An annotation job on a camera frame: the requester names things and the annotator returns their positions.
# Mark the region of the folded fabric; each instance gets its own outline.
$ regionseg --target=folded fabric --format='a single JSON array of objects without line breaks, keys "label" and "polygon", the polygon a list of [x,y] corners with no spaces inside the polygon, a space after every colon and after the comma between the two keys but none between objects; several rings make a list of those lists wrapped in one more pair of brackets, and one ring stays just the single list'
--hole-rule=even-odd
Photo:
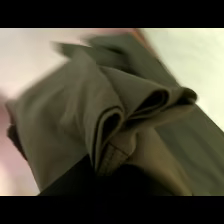
[{"label": "folded fabric", "polygon": [[155,128],[190,112],[196,94],[163,85],[157,73],[165,77],[166,71],[155,69],[151,62],[159,62],[129,34],[90,44],[62,45],[69,62],[9,105],[40,190],[89,155],[97,176],[132,164],[174,194],[192,195],[185,171]]}]

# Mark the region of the olive green fabric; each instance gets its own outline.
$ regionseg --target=olive green fabric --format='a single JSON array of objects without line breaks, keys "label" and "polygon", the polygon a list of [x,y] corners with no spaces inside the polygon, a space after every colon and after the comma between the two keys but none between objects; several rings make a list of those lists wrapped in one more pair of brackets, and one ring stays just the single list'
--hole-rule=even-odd
[{"label": "olive green fabric", "polygon": [[167,71],[129,34],[89,43],[62,45],[69,62],[10,105],[39,188],[89,155],[99,176],[129,163],[174,194],[192,195],[155,128],[191,112],[196,94],[172,86]]}]

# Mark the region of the garment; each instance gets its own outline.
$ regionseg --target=garment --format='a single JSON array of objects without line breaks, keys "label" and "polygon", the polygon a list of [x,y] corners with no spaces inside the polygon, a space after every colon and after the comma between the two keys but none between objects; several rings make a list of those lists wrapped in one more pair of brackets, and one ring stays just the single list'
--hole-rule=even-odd
[{"label": "garment", "polygon": [[40,190],[89,156],[97,176],[135,165],[173,194],[192,195],[155,128],[191,112],[196,94],[129,34],[89,43],[61,45],[69,62],[9,103]]}]

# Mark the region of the green cloth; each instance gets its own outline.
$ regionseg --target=green cloth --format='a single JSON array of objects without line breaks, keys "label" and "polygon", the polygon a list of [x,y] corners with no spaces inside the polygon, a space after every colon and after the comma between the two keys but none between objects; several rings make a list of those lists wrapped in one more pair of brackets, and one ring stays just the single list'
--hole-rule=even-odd
[{"label": "green cloth", "polygon": [[61,45],[69,62],[10,105],[40,190],[89,155],[96,175],[128,163],[176,195],[195,193],[167,144],[170,131],[155,128],[191,112],[196,94],[129,34],[89,43]]}]

